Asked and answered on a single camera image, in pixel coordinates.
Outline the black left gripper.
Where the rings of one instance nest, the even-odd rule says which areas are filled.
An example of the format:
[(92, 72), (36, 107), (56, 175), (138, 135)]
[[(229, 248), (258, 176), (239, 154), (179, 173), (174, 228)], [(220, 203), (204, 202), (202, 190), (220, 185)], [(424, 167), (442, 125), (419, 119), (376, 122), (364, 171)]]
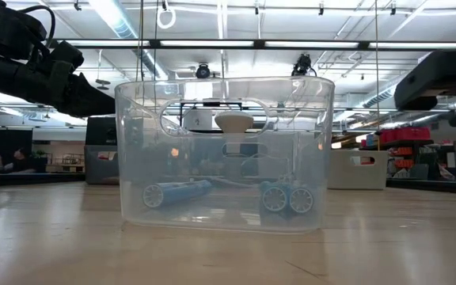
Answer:
[(51, 105), (74, 117), (114, 114), (115, 99), (91, 86), (83, 74), (74, 74), (83, 62), (83, 54), (66, 41), (27, 63), (0, 56), (0, 93)]

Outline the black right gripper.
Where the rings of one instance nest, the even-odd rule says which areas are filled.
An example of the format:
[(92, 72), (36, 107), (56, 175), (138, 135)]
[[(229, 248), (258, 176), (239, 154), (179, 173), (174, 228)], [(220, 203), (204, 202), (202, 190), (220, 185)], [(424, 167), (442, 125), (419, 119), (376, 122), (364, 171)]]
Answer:
[[(456, 50), (433, 51), (397, 84), (393, 98), (400, 110), (424, 111), (439, 96), (456, 97)], [(456, 127), (456, 115), (449, 123)]]

